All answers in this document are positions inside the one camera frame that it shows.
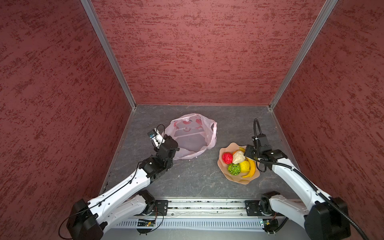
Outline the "yellow fake banana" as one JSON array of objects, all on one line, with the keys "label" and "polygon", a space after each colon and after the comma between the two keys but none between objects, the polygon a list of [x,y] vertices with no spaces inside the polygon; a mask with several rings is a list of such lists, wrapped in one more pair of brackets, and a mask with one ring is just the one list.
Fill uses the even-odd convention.
[{"label": "yellow fake banana", "polygon": [[250,165],[250,170],[247,173],[247,175],[242,176],[242,178],[251,178],[251,177],[254,176],[254,174],[256,172],[256,162],[254,160],[252,160],[252,159],[249,159],[249,158],[246,158],[246,160],[247,160],[247,162]]}]

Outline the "yellow fake lemon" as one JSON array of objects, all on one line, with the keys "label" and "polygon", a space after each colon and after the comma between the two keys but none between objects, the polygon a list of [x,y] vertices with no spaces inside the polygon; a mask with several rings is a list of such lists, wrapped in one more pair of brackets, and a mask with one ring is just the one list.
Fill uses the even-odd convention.
[{"label": "yellow fake lemon", "polygon": [[241,173],[248,173],[251,169],[250,163],[247,160],[244,160],[243,162],[239,163],[239,167],[240,167]]}]

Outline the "beige fake pear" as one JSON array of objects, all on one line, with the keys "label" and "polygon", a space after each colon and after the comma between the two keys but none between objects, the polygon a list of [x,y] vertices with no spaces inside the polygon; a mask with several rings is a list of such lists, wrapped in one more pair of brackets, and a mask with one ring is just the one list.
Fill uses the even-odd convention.
[{"label": "beige fake pear", "polygon": [[233,153],[233,164],[240,164],[246,160],[246,157],[244,155],[244,152],[241,150],[238,150]]}]

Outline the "green fake fruit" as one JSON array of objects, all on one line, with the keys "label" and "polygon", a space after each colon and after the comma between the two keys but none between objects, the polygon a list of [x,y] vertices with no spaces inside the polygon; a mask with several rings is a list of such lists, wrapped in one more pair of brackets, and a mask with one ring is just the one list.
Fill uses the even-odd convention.
[{"label": "green fake fruit", "polygon": [[239,164],[229,164],[228,165],[228,172],[232,175],[232,176],[237,176],[241,173],[241,167]]}]

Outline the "red fake fruit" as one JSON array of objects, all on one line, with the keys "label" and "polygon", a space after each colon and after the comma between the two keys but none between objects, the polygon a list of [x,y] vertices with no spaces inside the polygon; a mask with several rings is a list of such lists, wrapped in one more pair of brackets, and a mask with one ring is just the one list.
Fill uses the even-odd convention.
[{"label": "red fake fruit", "polygon": [[232,153],[225,152],[222,154],[222,161],[226,165],[230,165],[233,163],[233,155]]}]

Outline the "pink plastic bag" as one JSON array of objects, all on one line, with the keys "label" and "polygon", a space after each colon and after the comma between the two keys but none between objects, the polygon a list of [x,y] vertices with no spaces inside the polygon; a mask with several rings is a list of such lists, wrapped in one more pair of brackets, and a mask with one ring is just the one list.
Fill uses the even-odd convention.
[{"label": "pink plastic bag", "polygon": [[212,149],[217,142],[217,122],[201,114],[193,113],[172,120],[165,134],[179,146],[174,160],[190,160]]}]

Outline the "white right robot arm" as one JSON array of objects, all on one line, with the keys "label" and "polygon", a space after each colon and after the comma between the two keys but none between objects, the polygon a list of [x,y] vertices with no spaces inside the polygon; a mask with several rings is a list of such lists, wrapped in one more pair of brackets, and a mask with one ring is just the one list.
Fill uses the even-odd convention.
[{"label": "white right robot arm", "polygon": [[276,191],[263,194],[259,211],[264,216],[281,214],[305,229],[312,240],[343,240],[351,236],[348,206],[319,189],[298,170],[281,150],[273,150],[266,135],[253,137],[245,156],[280,176],[297,194],[301,203],[288,200]]}]

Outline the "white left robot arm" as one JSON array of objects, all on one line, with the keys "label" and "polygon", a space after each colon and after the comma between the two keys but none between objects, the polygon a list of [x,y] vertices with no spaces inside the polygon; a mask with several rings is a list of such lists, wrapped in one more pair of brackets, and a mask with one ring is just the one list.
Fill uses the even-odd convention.
[{"label": "white left robot arm", "polygon": [[172,166],[178,143],[168,135],[151,131],[155,155],[138,162],[135,171],[109,191],[89,201],[80,199],[63,223],[72,240],[100,240],[114,224],[150,212],[155,198],[145,189]]}]

